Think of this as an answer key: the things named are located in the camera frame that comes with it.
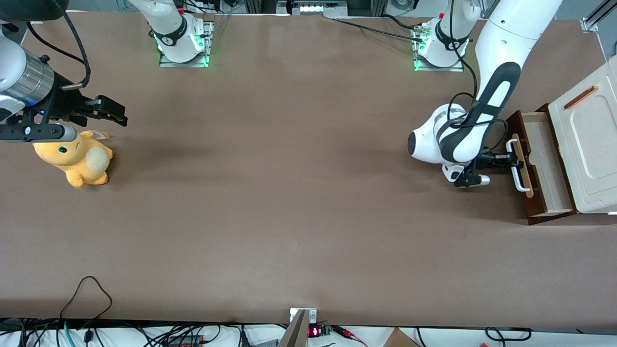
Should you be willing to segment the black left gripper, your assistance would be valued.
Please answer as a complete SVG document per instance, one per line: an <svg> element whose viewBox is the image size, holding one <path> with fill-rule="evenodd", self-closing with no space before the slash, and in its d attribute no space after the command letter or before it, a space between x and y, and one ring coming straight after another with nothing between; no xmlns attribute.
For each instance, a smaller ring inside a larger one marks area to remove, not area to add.
<svg viewBox="0 0 617 347"><path fill-rule="evenodd" d="M495 171L496 169L520 169L524 162L519 162L520 158L515 152L505 152L498 154L495 159L493 152L484 152L478 154L476 158L469 162L464 169L465 179L476 179L487 175L484 172Z"/></svg>

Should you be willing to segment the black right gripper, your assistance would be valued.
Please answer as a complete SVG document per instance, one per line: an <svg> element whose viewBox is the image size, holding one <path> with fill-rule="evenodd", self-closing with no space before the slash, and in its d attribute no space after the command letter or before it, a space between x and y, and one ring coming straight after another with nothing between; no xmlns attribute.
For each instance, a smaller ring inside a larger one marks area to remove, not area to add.
<svg viewBox="0 0 617 347"><path fill-rule="evenodd" d="M110 97L98 96L93 107L88 104L92 99L84 97L79 90L62 90L65 85L71 85L71 82L55 72L53 86L40 102L40 114L46 121L63 120L80 127L86 127L88 119L108 120L122 127L128 124L125 106Z"/></svg>

